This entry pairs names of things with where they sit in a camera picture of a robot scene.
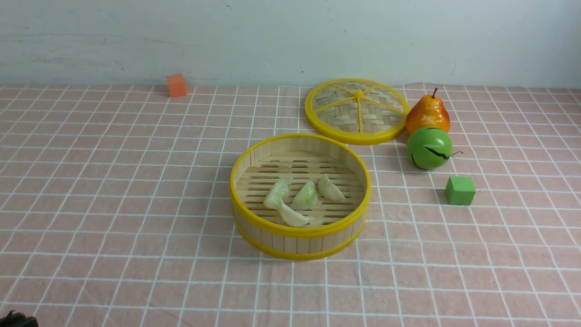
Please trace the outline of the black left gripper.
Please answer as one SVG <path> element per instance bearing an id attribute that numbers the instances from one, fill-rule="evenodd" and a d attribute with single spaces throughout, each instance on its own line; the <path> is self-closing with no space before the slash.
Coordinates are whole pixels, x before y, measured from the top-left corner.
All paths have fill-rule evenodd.
<path id="1" fill-rule="evenodd" d="M 34 316 L 10 311 L 5 317 L 0 319 L 0 327 L 38 327 L 38 321 Z"/>

